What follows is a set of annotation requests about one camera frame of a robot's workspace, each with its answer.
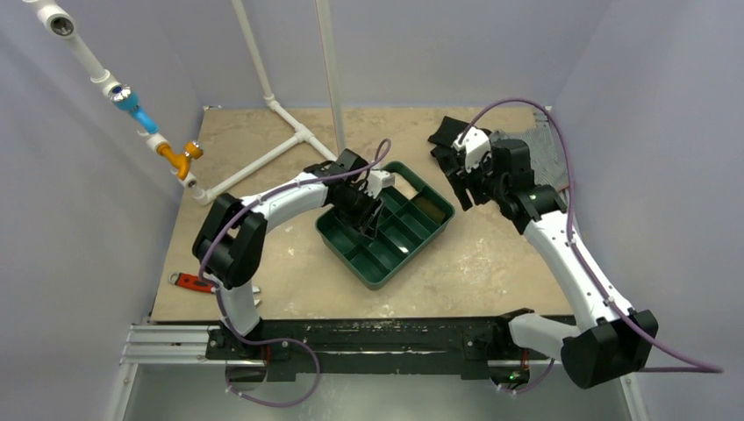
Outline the green divided organizer tray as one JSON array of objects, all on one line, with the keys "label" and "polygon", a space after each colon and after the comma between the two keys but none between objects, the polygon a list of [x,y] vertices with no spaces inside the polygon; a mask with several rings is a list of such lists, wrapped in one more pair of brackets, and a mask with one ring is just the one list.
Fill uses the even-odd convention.
[{"label": "green divided organizer tray", "polygon": [[[454,206],[403,162],[392,161],[383,169],[408,182],[415,194],[407,197],[396,187],[381,192],[386,209],[374,239],[344,226],[330,210],[315,223],[324,244],[370,290],[385,286],[444,232],[455,215]],[[415,196],[428,197],[447,213],[446,218],[439,224],[432,221],[411,202]]]}]

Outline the olive green underwear cream waistband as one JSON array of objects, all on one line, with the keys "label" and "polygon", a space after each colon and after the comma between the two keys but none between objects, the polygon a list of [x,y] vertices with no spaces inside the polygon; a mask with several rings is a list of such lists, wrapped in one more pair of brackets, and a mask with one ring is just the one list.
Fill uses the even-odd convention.
[{"label": "olive green underwear cream waistband", "polygon": [[415,196],[411,202],[428,218],[436,221],[438,224],[445,219],[447,213],[442,210],[435,202],[425,196]]}]

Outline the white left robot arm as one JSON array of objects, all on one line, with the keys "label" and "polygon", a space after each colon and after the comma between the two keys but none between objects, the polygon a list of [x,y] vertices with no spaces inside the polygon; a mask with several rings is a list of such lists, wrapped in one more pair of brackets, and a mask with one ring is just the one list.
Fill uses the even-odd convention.
[{"label": "white left robot arm", "polygon": [[232,327],[228,348],[241,359],[261,350],[261,321],[253,298],[266,236],[307,211],[330,207],[341,225],[364,238],[376,235],[381,193],[395,176],[349,149],[335,161],[304,168],[293,179],[253,196],[224,193],[214,201],[192,246],[199,272],[216,284],[218,307]]}]

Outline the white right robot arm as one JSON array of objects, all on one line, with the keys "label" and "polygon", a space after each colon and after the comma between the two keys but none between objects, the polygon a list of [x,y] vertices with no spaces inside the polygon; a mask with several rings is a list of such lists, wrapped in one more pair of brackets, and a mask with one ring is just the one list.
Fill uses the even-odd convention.
[{"label": "white right robot arm", "polygon": [[558,360],[581,389],[645,368],[658,332],[655,316],[636,311],[592,257],[579,256],[585,246],[568,206],[553,186],[537,183],[526,142],[492,140],[468,129],[452,142],[441,167],[464,210],[497,204],[544,260],[574,314],[573,325],[534,312],[512,318],[492,334],[499,354],[537,351]]}]

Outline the black striped underwear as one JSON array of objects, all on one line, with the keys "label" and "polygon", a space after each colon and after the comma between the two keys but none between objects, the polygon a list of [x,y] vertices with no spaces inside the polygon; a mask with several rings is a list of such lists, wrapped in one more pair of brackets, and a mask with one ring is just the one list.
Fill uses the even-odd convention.
[{"label": "black striped underwear", "polygon": [[[493,134],[493,131],[477,126],[473,127],[479,128],[490,135],[490,153],[482,159],[480,166],[478,167],[483,172],[488,173],[491,167],[491,135]],[[445,116],[440,121],[440,125],[434,134],[430,135],[428,138],[428,142],[433,145],[430,154],[435,159],[441,172],[449,182],[450,175],[452,174],[457,174],[463,179],[463,173],[465,170],[462,164],[464,158],[459,156],[452,148],[452,143],[463,131],[466,131],[469,128],[467,122]]]}]

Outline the grey striped underwear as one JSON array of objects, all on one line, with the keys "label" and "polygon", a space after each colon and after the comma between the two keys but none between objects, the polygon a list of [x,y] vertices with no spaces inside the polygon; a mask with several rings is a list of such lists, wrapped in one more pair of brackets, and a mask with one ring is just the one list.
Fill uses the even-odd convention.
[{"label": "grey striped underwear", "polygon": [[569,186],[562,147],[548,125],[536,125],[523,132],[507,132],[504,136],[523,140],[529,146],[531,167],[537,184],[549,184],[558,191]]}]

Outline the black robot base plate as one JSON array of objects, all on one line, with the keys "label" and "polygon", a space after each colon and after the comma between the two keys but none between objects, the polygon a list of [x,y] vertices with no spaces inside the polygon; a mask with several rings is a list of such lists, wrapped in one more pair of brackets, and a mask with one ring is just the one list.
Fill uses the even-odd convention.
[{"label": "black robot base plate", "polygon": [[472,318],[264,320],[237,339],[224,325],[208,331],[205,357],[231,366],[262,362],[268,380],[298,374],[457,375],[517,388],[544,356],[508,335],[515,312]]}]

